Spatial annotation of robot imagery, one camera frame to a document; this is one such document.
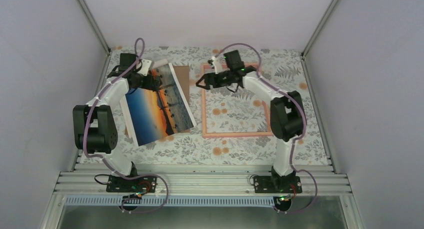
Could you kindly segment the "sunset photo print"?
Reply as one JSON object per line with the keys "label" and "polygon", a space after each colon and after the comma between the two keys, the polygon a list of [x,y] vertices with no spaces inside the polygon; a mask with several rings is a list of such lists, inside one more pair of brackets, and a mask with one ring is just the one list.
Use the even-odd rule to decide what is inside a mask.
{"label": "sunset photo print", "polygon": [[136,147],[165,139],[178,133],[188,133],[197,126],[180,83],[174,65],[168,63],[150,74],[157,76],[163,85],[159,91],[137,88],[126,95],[133,125],[130,139]]}

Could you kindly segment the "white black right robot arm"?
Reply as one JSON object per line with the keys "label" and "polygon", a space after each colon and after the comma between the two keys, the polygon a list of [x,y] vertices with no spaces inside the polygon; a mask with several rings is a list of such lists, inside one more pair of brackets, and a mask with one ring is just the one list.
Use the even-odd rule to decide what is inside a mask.
{"label": "white black right robot arm", "polygon": [[260,75],[258,68],[246,66],[238,50],[224,53],[226,70],[216,56],[208,60],[214,72],[203,74],[195,85],[204,90],[229,87],[246,89],[270,109],[270,128],[277,138],[276,158],[271,168],[270,184],[274,191],[284,192],[290,185],[296,184],[296,169],[293,165],[296,141],[306,132],[306,116],[302,97],[298,91],[286,91],[273,85]]}

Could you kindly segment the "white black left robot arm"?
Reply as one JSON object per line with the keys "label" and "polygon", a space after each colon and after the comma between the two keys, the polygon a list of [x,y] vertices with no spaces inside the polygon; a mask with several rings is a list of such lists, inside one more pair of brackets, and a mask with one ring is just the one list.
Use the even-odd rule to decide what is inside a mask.
{"label": "white black left robot arm", "polygon": [[118,131],[113,109],[131,91],[157,91],[162,84],[151,69],[155,62],[134,53],[122,53],[119,64],[106,76],[104,86],[93,99],[72,110],[74,141],[87,158],[100,159],[120,177],[119,185],[131,192],[139,186],[139,177],[132,161],[117,149]]}

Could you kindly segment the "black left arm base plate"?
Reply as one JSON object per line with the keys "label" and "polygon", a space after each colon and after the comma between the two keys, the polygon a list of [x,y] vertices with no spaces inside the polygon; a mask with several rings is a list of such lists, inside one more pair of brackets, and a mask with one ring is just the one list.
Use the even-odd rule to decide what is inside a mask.
{"label": "black left arm base plate", "polygon": [[156,190],[157,177],[144,176],[137,179],[127,180],[118,176],[109,176],[106,192],[108,193],[154,193]]}

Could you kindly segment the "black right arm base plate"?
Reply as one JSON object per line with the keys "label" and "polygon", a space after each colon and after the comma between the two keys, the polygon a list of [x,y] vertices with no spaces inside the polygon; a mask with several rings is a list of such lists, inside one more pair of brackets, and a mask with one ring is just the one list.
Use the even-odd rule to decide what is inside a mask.
{"label": "black right arm base plate", "polygon": [[253,187],[256,194],[300,194],[303,192],[299,176],[254,175]]}

